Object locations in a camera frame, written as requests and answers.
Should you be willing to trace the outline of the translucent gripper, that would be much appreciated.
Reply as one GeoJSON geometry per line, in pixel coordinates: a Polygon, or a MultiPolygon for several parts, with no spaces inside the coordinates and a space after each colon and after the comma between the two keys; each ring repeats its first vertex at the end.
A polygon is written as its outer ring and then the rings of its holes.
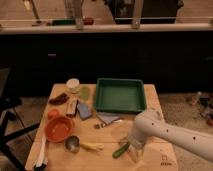
{"type": "Polygon", "coordinates": [[[127,154],[134,163],[137,163],[139,161],[139,154],[143,151],[144,145],[140,142],[128,142],[128,145],[127,154]]]}

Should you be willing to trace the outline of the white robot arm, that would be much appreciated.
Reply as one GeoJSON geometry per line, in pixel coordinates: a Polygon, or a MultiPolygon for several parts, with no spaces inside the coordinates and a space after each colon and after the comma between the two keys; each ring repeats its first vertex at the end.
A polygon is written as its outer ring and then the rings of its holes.
{"type": "Polygon", "coordinates": [[[213,135],[168,124],[160,119],[156,110],[148,109],[136,115],[127,140],[136,149],[142,149],[151,136],[213,162],[213,135]]]}

